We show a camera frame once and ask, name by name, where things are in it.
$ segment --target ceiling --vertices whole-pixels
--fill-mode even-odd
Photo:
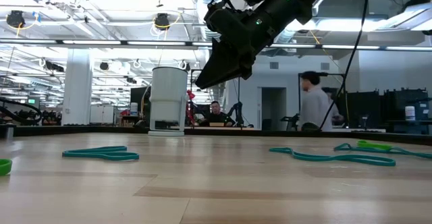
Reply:
[[[0,38],[54,39],[54,40],[166,40],[166,41],[210,41],[218,34],[205,27],[203,17],[210,0],[0,0]],[[242,0],[233,0],[237,8],[246,7]],[[401,12],[400,4],[408,0],[371,0],[370,15],[383,15],[388,20]],[[352,9],[362,0],[324,0],[314,18],[316,24],[330,18],[358,18],[358,11]],[[11,10],[23,11],[26,21],[24,29],[10,28],[5,18]],[[171,26],[167,30],[155,28],[154,19],[158,13],[168,14]],[[297,32],[299,28],[284,31],[277,43],[318,42],[331,45],[352,45],[357,32],[319,30]],[[369,32],[362,38],[365,45],[416,45],[420,43],[421,32],[399,31]],[[152,69],[158,65],[183,66],[200,69],[209,57],[208,49],[167,49],[161,46],[149,48],[93,48],[95,62],[93,79],[93,104],[110,103],[120,107],[129,101],[129,89],[151,83]],[[328,51],[337,59],[347,52]],[[322,50],[291,50],[287,56],[308,58],[309,55],[324,55]],[[258,56],[257,60],[268,58]],[[67,69],[67,47],[30,47],[0,45],[0,74],[3,79],[2,96],[48,95],[41,102],[50,107],[61,104],[65,74],[46,69],[46,62],[55,63]],[[101,63],[108,63],[110,70],[102,70]],[[136,84],[125,78],[113,76],[128,75]],[[223,86],[198,91],[194,87],[198,103],[207,103],[223,97]]]

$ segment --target column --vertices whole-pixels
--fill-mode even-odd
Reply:
[[[62,125],[90,123],[93,65],[89,49],[68,50]]]

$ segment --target teal rubber band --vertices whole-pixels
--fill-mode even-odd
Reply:
[[[340,156],[323,156],[323,155],[310,155],[293,151],[289,147],[285,148],[271,148],[270,152],[280,152],[292,155],[295,159],[303,161],[350,161],[355,163],[364,163],[377,166],[396,166],[393,159],[386,157],[376,157],[367,155],[340,155]]]
[[[0,159],[0,176],[7,175],[11,172],[12,160]]]
[[[340,146],[336,146],[334,148],[334,151],[338,151],[338,150],[355,150],[355,151],[383,153],[383,154],[411,155],[411,156],[422,157],[426,159],[432,159],[432,154],[421,153],[421,152],[410,152],[400,147],[391,147],[389,150],[382,150],[380,148],[352,147],[348,143],[343,143]]]
[[[62,156],[98,158],[110,161],[138,160],[140,158],[140,155],[137,153],[122,152],[127,151],[127,149],[126,146],[104,146],[89,149],[67,150],[63,152]]]

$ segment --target person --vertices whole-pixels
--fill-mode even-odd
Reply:
[[[323,88],[323,91],[329,97],[329,104],[331,105],[333,103],[333,99],[332,99],[333,94],[331,93],[331,89]],[[343,122],[344,120],[344,116],[340,115],[338,106],[336,106],[336,104],[334,104],[333,107],[331,108],[331,112],[329,116],[331,116],[331,122],[333,123],[333,125]]]
[[[211,113],[203,121],[205,123],[224,123],[226,127],[231,127],[235,124],[235,121],[226,113],[221,111],[221,105],[218,101],[211,103]]]
[[[330,107],[328,96],[319,85],[321,80],[317,72],[304,72],[300,77],[302,89],[306,94],[300,110],[299,126],[301,128],[306,123],[312,123],[320,127]],[[322,130],[331,131],[331,115],[325,120]]]

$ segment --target wooden tabletop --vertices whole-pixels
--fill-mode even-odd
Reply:
[[[430,224],[432,160],[379,155],[395,167],[308,162],[269,152],[336,155],[356,139],[70,134],[0,142],[2,223]],[[395,144],[416,152],[428,146]],[[139,161],[62,158],[64,150],[128,147]]]

